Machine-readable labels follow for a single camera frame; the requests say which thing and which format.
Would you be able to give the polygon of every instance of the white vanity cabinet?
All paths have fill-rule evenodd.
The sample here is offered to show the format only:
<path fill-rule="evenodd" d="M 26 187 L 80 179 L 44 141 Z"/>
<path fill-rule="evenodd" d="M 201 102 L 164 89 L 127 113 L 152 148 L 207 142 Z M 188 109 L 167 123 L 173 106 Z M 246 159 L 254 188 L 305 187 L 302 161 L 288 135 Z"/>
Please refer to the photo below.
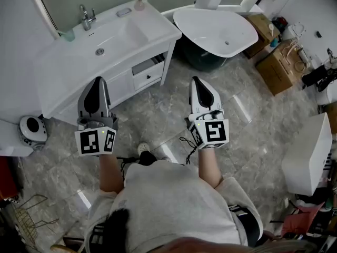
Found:
<path fill-rule="evenodd" d="M 35 84 L 42 115 L 77 125 L 77 102 L 98 76 L 105 79 L 110 108 L 147 87 L 164 84 L 176 41 L 182 36 L 160 12 L 143 0 L 111 8 L 96 16 L 90 30 L 74 27 L 75 40 L 56 39 L 34 60 Z M 117 12 L 131 8 L 118 17 Z"/>
<path fill-rule="evenodd" d="M 165 78 L 170 63 L 169 58 L 172 56 L 174 45 L 171 48 L 171 51 L 168 50 L 165 53 L 147 59 L 122 73 L 115 74 L 113 68 L 105 71 L 102 76 L 105 78 L 109 92 L 110 108 L 117 106 L 133 95 Z M 77 102 L 80 95 L 79 93 L 75 100 L 67 104 L 63 110 L 55 113 L 53 117 L 69 124 L 77 125 Z"/>

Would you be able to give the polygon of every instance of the freestanding sink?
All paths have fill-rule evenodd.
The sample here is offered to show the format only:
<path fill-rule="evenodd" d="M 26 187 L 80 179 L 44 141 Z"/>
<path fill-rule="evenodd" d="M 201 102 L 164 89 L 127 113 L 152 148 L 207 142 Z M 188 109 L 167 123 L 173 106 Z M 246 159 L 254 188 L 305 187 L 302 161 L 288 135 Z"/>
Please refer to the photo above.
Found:
<path fill-rule="evenodd" d="M 199 70 L 218 67 L 258 40 L 254 27 L 237 13 L 185 8 L 173 15 L 176 26 L 187 37 L 183 52 Z"/>

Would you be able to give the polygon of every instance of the person's leg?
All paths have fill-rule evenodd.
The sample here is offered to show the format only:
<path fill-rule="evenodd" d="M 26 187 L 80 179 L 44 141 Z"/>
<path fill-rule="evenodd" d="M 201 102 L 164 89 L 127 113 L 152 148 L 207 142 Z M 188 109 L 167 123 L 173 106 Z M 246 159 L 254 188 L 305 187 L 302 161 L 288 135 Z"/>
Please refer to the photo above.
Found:
<path fill-rule="evenodd" d="M 138 145 L 137 151 L 140 156 L 140 165 L 150 166 L 153 162 L 157 161 L 157 158 L 150 153 L 150 147 L 147 143 L 142 142 Z"/>
<path fill-rule="evenodd" d="M 142 152 L 139 158 L 139 164 L 144 166 L 150 166 L 155 161 L 157 161 L 157 158 L 149 151 Z"/>

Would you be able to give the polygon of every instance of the white shirt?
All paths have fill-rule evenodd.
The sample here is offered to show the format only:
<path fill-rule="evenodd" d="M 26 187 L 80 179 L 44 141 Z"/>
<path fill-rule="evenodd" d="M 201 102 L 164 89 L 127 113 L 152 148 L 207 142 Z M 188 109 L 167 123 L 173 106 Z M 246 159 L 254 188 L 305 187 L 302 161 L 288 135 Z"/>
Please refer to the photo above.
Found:
<path fill-rule="evenodd" d="M 127 251 L 148 252 L 181 237 L 194 237 L 216 243 L 247 245 L 241 222 L 228 205 L 248 207 L 259 214 L 234 178 L 224 179 L 213 189 L 198 177 L 197 168 L 167 161 L 150 166 L 129 167 L 125 188 L 119 193 L 100 192 L 88 219 L 88 240 L 96 224 L 121 208 L 130 211 L 127 223 Z"/>

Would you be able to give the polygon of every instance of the person's hair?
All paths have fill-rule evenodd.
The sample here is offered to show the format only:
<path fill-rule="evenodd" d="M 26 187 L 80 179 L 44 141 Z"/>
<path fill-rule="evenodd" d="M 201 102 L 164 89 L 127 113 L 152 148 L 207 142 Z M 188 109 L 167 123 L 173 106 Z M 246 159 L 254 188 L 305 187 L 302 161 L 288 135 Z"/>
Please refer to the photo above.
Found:
<path fill-rule="evenodd" d="M 114 211 L 105 221 L 103 252 L 126 253 L 127 222 L 130 213 L 126 209 Z"/>

